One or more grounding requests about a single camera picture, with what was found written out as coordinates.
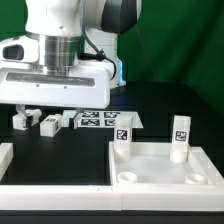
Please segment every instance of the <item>circular hole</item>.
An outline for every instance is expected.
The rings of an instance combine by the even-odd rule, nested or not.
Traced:
[[[119,183],[134,183],[137,181],[137,175],[131,172],[119,173],[117,176]]]
[[[190,173],[185,178],[186,184],[206,184],[207,179],[203,175],[197,173]]]

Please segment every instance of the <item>white cylinder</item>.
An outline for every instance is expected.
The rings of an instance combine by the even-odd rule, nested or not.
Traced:
[[[79,37],[80,0],[26,0],[26,31],[57,37]]]

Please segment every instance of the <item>white tray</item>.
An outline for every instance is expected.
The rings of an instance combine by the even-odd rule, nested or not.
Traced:
[[[224,211],[224,180],[200,147],[189,147],[188,161],[170,161],[169,143],[132,143],[131,159],[114,160],[110,143],[111,184],[122,189],[124,210]],[[119,183],[118,174],[132,172],[135,183]],[[203,175],[206,184],[185,184],[188,173]]]

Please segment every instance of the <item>cable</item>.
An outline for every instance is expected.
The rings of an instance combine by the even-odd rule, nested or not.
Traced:
[[[144,53],[145,53],[145,55],[146,55],[146,58],[147,58],[147,60],[148,60],[148,62],[149,62],[149,65],[150,65],[150,67],[151,67],[151,69],[152,69],[153,76],[154,76],[155,80],[158,81],[158,77],[157,77],[155,68],[154,68],[154,66],[153,66],[152,59],[151,59],[151,57],[150,57],[149,52],[146,50],[145,42],[144,42],[144,40],[143,40],[143,38],[142,38],[141,32],[140,32],[140,30],[139,30],[139,28],[138,28],[138,25],[135,26],[135,29],[136,29],[136,32],[137,32],[137,34],[138,34],[138,38],[139,38],[140,43],[141,43],[141,45],[142,45],[143,51],[144,51]]]
[[[97,60],[97,61],[103,61],[103,60],[107,60],[109,62],[111,62],[114,66],[114,74],[111,78],[111,80],[114,79],[116,73],[117,73],[117,67],[116,64],[114,63],[113,60],[109,59],[103,50],[99,50],[96,45],[94,45],[94,43],[89,39],[89,37],[86,34],[86,27],[85,27],[85,0],[82,0],[81,2],[81,29],[82,29],[82,34],[83,34],[83,38],[84,40],[93,48],[93,50],[96,52],[96,55],[93,54],[86,54],[86,53],[82,53],[80,54],[80,58],[83,60]]]

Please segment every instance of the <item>green backdrop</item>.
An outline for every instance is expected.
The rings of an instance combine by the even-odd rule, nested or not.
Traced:
[[[24,0],[0,0],[0,39],[24,34]],[[119,38],[125,79],[180,82],[224,115],[224,1],[143,0]]]

